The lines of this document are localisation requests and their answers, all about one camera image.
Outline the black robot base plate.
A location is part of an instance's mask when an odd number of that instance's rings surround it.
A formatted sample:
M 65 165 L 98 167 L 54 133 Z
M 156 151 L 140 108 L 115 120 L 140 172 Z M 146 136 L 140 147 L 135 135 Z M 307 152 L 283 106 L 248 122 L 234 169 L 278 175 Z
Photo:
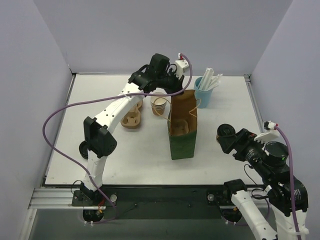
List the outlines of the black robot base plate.
M 83 207 L 86 221 L 210 220 L 238 223 L 242 214 L 224 185 L 103 185 L 73 192 L 71 205 Z

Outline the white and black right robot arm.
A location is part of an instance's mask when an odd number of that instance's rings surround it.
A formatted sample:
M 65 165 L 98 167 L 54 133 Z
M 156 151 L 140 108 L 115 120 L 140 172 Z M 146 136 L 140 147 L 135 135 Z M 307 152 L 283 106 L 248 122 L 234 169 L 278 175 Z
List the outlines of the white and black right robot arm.
M 222 124 L 216 140 L 225 154 L 235 151 L 234 159 L 248 162 L 261 177 L 265 186 L 263 198 L 268 199 L 274 212 L 276 230 L 260 213 L 241 179 L 225 182 L 221 197 L 238 208 L 257 240 L 304 240 L 309 234 L 305 225 L 309 207 L 307 189 L 294 177 L 290 143 L 274 140 L 284 136 L 283 131 L 270 121 L 265 129 L 257 135 L 245 128 L 236 132 L 230 124 Z

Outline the black coffee cup lid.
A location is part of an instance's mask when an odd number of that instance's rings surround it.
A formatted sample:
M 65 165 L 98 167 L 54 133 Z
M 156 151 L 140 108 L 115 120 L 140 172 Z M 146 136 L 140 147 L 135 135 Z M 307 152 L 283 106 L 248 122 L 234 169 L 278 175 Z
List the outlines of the black coffee cup lid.
M 217 128 L 217 137 L 230 137 L 230 136 L 234 136 L 236 134 L 236 131 L 234 129 L 234 127 L 230 124 L 224 123 L 221 124 L 218 128 Z

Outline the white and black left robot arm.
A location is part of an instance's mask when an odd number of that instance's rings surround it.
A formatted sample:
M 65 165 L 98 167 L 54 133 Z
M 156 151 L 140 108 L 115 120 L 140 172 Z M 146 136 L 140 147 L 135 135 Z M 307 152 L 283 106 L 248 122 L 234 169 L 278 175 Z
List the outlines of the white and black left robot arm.
M 149 64 L 142 66 L 130 76 L 116 100 L 94 118 L 87 117 L 84 120 L 88 173 L 80 191 L 89 205 L 95 206 L 102 199 L 102 193 L 98 189 L 103 185 L 106 160 L 117 146 L 113 132 L 129 110 L 157 88 L 163 89 L 169 96 L 182 93 L 184 74 L 190 69 L 190 64 L 180 55 L 173 63 L 176 69 L 172 70 L 170 65 L 168 57 L 154 54 Z

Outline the green and brown paper bag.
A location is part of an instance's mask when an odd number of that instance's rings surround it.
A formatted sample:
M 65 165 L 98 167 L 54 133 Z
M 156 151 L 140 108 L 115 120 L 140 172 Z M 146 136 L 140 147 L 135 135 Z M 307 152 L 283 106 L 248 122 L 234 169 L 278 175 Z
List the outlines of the green and brown paper bag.
M 192 89 L 171 97 L 167 126 L 172 160 L 194 157 L 200 102 Z

